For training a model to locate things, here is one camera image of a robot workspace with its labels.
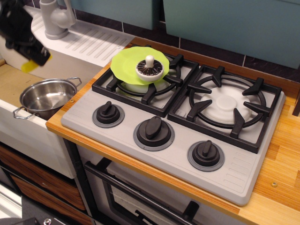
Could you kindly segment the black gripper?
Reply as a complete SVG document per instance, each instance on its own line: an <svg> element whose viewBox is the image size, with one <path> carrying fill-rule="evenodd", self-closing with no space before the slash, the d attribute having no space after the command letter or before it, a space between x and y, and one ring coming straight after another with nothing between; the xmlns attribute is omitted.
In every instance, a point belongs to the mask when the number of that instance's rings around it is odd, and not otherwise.
<svg viewBox="0 0 300 225"><path fill-rule="evenodd" d="M0 2L0 35L5 39L5 47L14 49L22 56L44 66L51 54L42 44L36 43L31 31L32 16L18 0Z"/></svg>

